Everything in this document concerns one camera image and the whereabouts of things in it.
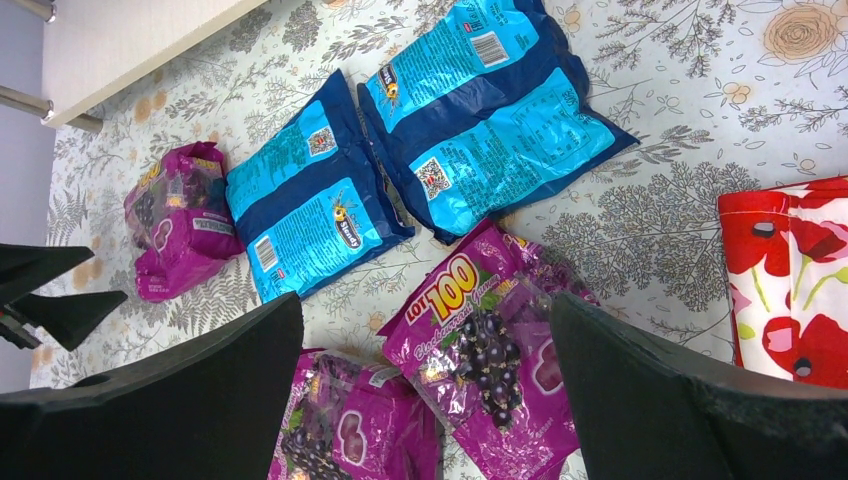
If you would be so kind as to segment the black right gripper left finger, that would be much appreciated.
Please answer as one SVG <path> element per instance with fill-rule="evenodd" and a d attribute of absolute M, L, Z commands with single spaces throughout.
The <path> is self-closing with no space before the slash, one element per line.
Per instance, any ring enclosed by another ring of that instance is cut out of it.
<path fill-rule="evenodd" d="M 289 293 L 63 389 L 1 398 L 5 479 L 263 479 L 304 337 Z"/>

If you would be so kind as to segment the purple candy bag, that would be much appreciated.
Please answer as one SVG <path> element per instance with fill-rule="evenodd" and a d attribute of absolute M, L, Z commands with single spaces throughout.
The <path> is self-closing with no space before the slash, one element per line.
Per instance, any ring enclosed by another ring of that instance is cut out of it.
<path fill-rule="evenodd" d="M 226 200 L 224 163 L 214 142 L 177 147 L 126 196 L 126 225 L 141 250 L 134 263 L 141 299 L 174 299 L 244 252 Z"/>
<path fill-rule="evenodd" d="M 595 295 L 543 246 L 485 220 L 382 328 L 384 356 L 489 479 L 555 479 L 579 447 L 548 320 Z"/>
<path fill-rule="evenodd" d="M 397 368 L 305 349 L 268 476 L 440 479 L 438 422 Z"/>

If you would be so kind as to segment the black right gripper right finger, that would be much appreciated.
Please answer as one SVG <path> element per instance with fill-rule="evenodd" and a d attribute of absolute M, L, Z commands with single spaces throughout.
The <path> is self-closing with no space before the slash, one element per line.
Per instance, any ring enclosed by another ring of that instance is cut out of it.
<path fill-rule="evenodd" d="M 751 372 L 569 294 L 549 315 L 592 479 L 843 479 L 847 394 Z"/>

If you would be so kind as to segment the purple candy bag bottom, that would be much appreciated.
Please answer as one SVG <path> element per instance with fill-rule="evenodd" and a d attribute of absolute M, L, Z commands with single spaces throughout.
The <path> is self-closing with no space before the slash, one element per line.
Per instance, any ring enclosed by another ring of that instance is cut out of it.
<path fill-rule="evenodd" d="M 438 422 L 397 368 L 305 349 L 268 476 L 440 479 Z"/>

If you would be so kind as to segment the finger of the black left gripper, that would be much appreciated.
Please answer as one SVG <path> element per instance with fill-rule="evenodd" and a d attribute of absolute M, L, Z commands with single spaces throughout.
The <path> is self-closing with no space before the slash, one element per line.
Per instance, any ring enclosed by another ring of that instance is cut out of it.
<path fill-rule="evenodd" d="M 86 246 L 1 245 L 1 304 L 41 288 L 92 258 Z"/>
<path fill-rule="evenodd" d="M 123 291 L 58 297 L 29 293 L 1 306 L 1 337 L 19 349 L 34 350 L 42 342 L 27 326 L 43 328 L 64 349 L 73 351 L 127 298 Z"/>

